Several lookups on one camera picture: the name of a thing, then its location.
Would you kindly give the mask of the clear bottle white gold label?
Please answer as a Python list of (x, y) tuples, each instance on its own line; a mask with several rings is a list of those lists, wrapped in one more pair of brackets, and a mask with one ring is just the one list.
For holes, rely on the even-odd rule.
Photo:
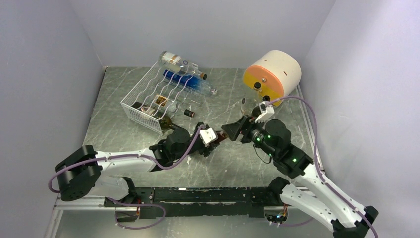
[(240, 112), (243, 115), (251, 116), (252, 111), (258, 104), (261, 102), (260, 99), (261, 84), (256, 82), (253, 84), (252, 88), (249, 89), (244, 97), (241, 100)]

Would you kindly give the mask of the brown bottle gold foil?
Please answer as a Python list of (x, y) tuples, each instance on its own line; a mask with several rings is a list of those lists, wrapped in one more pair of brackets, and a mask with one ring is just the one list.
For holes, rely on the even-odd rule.
[(228, 134), (223, 130), (216, 131), (216, 135), (217, 135), (216, 140), (212, 142), (214, 144), (220, 144), (224, 140), (229, 139)]

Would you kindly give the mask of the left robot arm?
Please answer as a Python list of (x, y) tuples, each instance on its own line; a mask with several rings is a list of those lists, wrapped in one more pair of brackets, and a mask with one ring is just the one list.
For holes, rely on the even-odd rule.
[(223, 131), (199, 123), (192, 135), (177, 128), (166, 139), (141, 150), (103, 152), (84, 145), (56, 165), (48, 187), (60, 194), (62, 201), (95, 195), (131, 206), (137, 200), (135, 186), (120, 174), (171, 170), (194, 153), (206, 157), (220, 144), (223, 135)]

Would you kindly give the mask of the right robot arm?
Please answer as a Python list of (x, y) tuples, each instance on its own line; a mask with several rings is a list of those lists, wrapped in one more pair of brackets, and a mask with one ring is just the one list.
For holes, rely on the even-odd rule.
[(230, 140), (242, 135), (241, 143), (253, 143), (273, 160), (283, 174), (268, 186), (267, 199), (272, 205), (285, 203), (296, 207), (326, 226), (335, 238), (363, 238), (379, 212), (346, 195), (330, 179), (321, 176), (313, 159), (291, 142), (286, 125), (272, 119), (255, 122), (243, 116), (222, 130)]

